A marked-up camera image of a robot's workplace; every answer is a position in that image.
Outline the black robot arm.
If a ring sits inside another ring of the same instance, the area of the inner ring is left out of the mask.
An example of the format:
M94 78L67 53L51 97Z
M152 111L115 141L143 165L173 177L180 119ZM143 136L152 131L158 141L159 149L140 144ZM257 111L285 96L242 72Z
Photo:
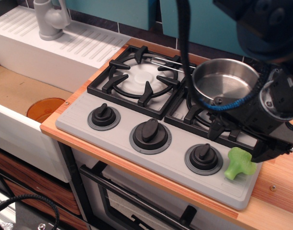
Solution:
M237 23L241 48L262 62L254 96L220 115L258 141L253 162L272 160L293 148L293 0L216 0Z

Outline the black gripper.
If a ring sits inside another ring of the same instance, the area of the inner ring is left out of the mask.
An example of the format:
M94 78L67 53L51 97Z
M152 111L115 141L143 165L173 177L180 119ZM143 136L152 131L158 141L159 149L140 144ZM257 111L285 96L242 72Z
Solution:
M261 91L234 108L217 106L209 126L208 138L215 141L226 128L240 130L257 140L251 161L260 163L290 153L293 148L293 75L284 69L273 69Z

